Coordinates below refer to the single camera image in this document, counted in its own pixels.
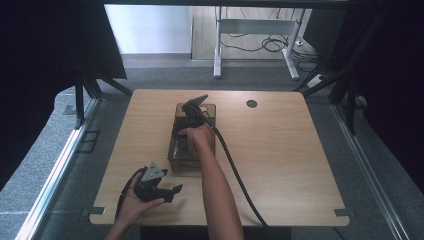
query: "light wood table surface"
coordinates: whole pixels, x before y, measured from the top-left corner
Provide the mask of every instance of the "light wood table surface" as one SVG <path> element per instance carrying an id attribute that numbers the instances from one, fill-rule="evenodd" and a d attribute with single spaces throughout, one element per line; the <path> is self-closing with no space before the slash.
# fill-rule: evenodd
<path id="1" fill-rule="evenodd" d="M 167 159 L 178 103 L 208 94 L 216 126 L 241 178 L 270 226 L 345 226 L 348 216 L 334 176 L 300 93 L 136 90 L 128 106 L 94 207 L 94 224 L 112 224 L 119 194 L 131 175 L 151 161 L 169 169 L 159 188 L 184 184 L 172 203 L 149 210 L 141 225 L 206 225 L 200 173 L 176 174 Z M 257 107 L 246 102 L 255 100 Z M 216 138 L 216 157 L 227 176 L 244 226 L 258 226 Z"/>

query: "person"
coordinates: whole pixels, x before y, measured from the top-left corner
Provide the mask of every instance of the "person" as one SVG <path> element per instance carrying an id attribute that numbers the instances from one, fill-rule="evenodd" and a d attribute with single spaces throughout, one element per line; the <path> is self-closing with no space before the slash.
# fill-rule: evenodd
<path id="1" fill-rule="evenodd" d="M 194 145 L 199 154 L 203 204 L 209 239 L 244 239 L 233 193 L 211 148 L 215 138 L 214 132 L 209 125 L 204 124 L 197 128 L 183 129 L 178 134 L 187 135 L 188 141 Z M 132 189 L 140 177 L 141 173 L 133 179 L 120 213 L 106 236 L 107 240 L 124 239 L 128 229 L 141 218 L 144 212 L 164 202 L 164 199 L 156 199 L 145 203 L 137 198 Z"/>

